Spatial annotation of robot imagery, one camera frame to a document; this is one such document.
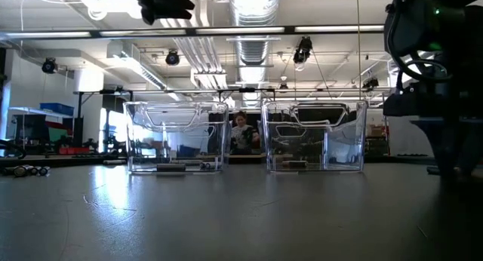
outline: person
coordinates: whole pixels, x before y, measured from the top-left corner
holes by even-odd
[[[260,140],[260,136],[252,126],[247,124],[247,115],[240,111],[233,117],[236,126],[232,128],[232,153],[251,154],[251,144]]]

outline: silver ventilation duct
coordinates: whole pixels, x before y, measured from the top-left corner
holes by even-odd
[[[279,0],[230,0],[232,23],[235,26],[274,25],[278,3]],[[239,69],[240,79],[247,84],[262,82],[266,74],[263,65],[267,65],[268,62],[269,42],[237,41],[236,54],[238,64],[247,66]]]

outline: ceiling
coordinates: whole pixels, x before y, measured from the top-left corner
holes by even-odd
[[[132,29],[149,28],[142,20],[136,20],[127,13],[109,13],[103,20],[90,20],[84,4],[63,4],[60,0],[0,0],[1,30],[62,30],[62,29]],[[386,5],[392,0],[280,0],[277,25],[344,25],[344,24],[383,24]],[[229,4],[220,0],[208,1],[208,19],[212,26],[229,26]],[[155,28],[162,28],[156,21]],[[235,49],[227,37],[214,38],[215,48],[223,68],[227,73],[227,84],[239,84],[236,80]],[[300,35],[281,35],[270,47],[270,61],[265,86],[277,86],[281,76],[286,76],[290,88],[324,88],[322,79],[333,88],[358,86],[359,74],[368,68],[370,76],[379,78],[381,86],[387,85],[387,64],[389,55],[384,52],[382,34],[311,35],[316,60],[310,57],[304,70],[296,72],[291,60]],[[41,60],[40,49],[77,49],[88,57],[103,64],[109,73],[107,83],[133,86],[146,83],[139,75],[120,68],[113,58],[106,58],[109,40],[58,40],[25,41],[31,57]],[[170,88],[195,88],[189,80],[191,67],[181,55],[178,66],[167,66],[164,62],[168,49],[176,48],[171,38],[149,38],[126,40],[135,44],[141,51],[142,61],[150,70],[164,78]],[[82,67],[82,57],[66,65],[69,69]]]

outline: gray table surface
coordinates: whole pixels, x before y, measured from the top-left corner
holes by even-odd
[[[58,168],[0,177],[0,260],[482,260],[482,202],[469,197],[480,188],[443,190],[409,164],[187,177]]]

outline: clear plastic bin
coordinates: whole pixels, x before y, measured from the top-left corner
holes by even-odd
[[[367,107],[365,101],[265,103],[267,169],[362,170]]]
[[[124,103],[132,172],[214,173],[228,163],[228,106],[206,102]]]

